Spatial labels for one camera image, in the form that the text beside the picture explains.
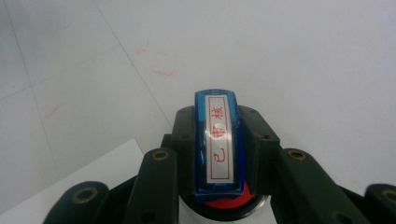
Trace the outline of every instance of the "red object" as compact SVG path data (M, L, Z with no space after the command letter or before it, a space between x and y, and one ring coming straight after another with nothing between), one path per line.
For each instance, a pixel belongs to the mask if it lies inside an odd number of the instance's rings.
M235 199L217 199L213 202L209 202L205 204L210 207L218 208L218 209L233 209L244 205L252 198L253 195L250 194L250 191L248 190L248 184L247 182L245 182L244 193L241 196Z

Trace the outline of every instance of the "sticker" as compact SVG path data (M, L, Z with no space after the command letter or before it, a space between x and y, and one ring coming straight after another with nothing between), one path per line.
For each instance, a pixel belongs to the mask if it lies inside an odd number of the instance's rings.
M233 137L227 95L207 95L206 181L233 183Z

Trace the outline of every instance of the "sheet of paper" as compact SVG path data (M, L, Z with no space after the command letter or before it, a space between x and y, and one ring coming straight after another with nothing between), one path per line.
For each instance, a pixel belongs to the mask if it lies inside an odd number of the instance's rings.
M137 175L142 160L143 154L136 141L132 139L8 210L0 216L0 223L41 224L51 207L71 187L84 181L99 181L113 189Z

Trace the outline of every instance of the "label with red border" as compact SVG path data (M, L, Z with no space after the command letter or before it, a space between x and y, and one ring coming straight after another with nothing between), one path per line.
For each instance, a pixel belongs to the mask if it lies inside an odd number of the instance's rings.
M227 95L205 97L206 181L233 183L233 139Z

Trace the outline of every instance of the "blue object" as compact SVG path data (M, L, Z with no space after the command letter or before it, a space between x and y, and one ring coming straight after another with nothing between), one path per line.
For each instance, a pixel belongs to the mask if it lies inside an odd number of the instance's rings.
M244 153L235 94L195 93L197 202L236 198L244 192Z

